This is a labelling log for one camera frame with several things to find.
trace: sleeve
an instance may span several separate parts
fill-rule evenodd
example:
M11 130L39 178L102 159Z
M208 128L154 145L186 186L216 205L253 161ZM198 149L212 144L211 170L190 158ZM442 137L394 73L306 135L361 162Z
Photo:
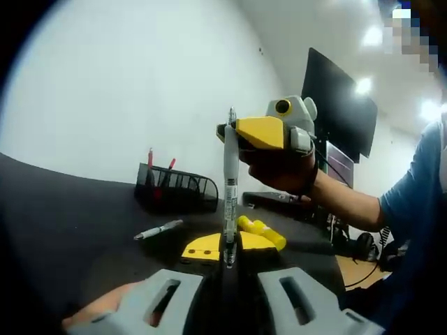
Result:
M386 225L398 244L411 238L415 222L419 221L427 200L433 196L432 185L439 166L439 142L439 124L429 125L416 147L407 173L379 199Z

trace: black desk surface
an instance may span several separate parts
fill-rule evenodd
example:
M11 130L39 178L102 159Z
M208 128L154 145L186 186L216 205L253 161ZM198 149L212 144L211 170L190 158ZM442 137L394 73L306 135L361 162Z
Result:
M188 241L222 229L220 205L215 214L152 216L134 200L132 184L73 177L3 154L0 201L28 278L58 315L69 304L83 306L118 285L169 268ZM335 294L344 292L332 247L317 228L262 209L240 207L238 214L260 219L285 236L281 254L287 263ZM174 218L183 218L184 227L133 241L137 233Z

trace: wooden floor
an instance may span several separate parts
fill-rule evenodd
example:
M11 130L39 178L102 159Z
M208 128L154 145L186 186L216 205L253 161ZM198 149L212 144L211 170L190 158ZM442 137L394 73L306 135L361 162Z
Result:
M356 260L356 264L354 261L352 261L352 258L346 258L338 255L336 257L338 265L340 266L340 269L342 271L344 285L355 283L356 281L364 278L373 270L374 266L376 265L376 263L363 262L361 260ZM369 276L368 279L356 286L347 288L347 290L352 290L354 288L368 288L370 285L388 275L389 273L390 272L382 272L377 267L376 271L374 271L374 273Z

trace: black pen holder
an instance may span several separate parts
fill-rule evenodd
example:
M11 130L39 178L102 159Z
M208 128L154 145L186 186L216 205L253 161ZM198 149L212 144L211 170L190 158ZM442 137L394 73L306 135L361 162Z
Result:
M140 163L135 198L155 214L215 212L219 194L216 184L198 174Z

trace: human hand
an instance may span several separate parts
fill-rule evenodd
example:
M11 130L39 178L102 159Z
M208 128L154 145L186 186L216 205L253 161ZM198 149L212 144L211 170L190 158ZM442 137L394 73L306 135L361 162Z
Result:
M78 311L72 317L63 319L62 326L65 329L67 329L75 324L93 320L96 316L103 314L105 312L116 311L119 307L119 303L121 302L123 296L139 283L140 282L126 284L118 288L115 288L109 293L106 293L102 297L98 298L91 304L87 305L86 307Z
M301 195L312 177L315 152L303 155L289 150L241 150L240 160L249 165L249 174L279 191Z

